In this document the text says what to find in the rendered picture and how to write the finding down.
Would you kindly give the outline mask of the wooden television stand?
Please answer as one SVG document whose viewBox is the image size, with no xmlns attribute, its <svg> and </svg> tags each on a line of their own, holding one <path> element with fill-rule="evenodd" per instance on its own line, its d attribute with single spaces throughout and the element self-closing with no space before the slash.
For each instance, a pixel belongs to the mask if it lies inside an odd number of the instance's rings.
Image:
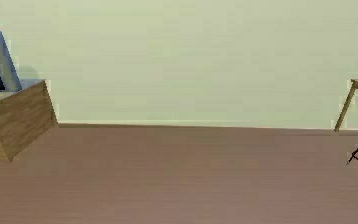
<svg viewBox="0 0 358 224">
<path fill-rule="evenodd" d="M 24 79 L 18 92 L 0 92 L 0 160 L 13 158 L 57 124 L 45 80 Z"/>
</svg>

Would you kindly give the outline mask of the light wooden table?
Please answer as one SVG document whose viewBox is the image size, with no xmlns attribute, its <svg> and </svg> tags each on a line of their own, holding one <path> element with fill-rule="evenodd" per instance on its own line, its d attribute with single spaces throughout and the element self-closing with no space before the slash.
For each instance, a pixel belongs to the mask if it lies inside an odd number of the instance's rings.
<svg viewBox="0 0 358 224">
<path fill-rule="evenodd" d="M 335 132 L 338 132 L 340 130 L 340 127 L 343 123 L 343 120 L 346 116 L 346 113 L 348 111 L 348 108 L 350 106 L 350 103 L 351 103 L 351 100 L 352 98 L 354 97 L 354 94 L 355 92 L 358 90 L 358 79 L 352 79 L 351 80 L 351 87 L 349 89 L 349 92 L 347 94 L 347 97 L 346 97 L 346 100 L 344 102 L 344 105 L 341 109 L 341 112 L 339 114 L 339 117 L 337 119 L 337 122 L 335 124 L 335 127 L 334 127 L 334 131 Z"/>
</svg>

